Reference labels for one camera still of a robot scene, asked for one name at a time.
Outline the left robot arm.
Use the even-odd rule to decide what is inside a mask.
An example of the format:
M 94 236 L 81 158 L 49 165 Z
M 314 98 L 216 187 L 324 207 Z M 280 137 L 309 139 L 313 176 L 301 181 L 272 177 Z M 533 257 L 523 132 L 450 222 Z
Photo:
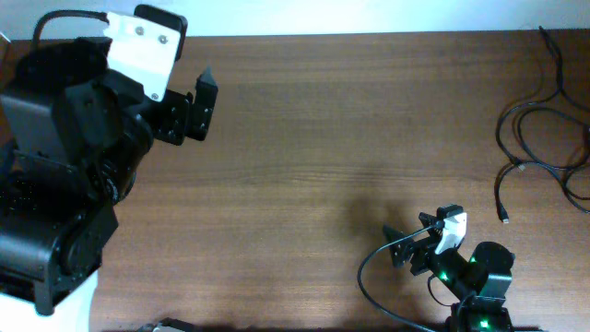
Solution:
M 86 331 L 102 251 L 155 140 L 207 136 L 218 94 L 152 101 L 110 69 L 112 41 L 33 47 L 1 95 L 12 138 L 1 150 L 1 327 Z

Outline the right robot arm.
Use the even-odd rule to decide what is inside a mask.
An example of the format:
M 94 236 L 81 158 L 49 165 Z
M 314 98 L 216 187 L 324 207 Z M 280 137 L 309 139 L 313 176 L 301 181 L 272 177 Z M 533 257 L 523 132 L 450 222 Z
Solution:
M 428 236 L 414 241 L 383 227 L 394 267 L 410 264 L 414 276 L 430 272 L 457 298 L 446 319 L 446 331 L 512 331 L 505 294 L 513 280 L 515 255 L 495 242 L 479 243 L 469 258 L 458 249 L 466 236 L 467 214 L 458 205 L 439 207 L 434 216 L 420 213 Z

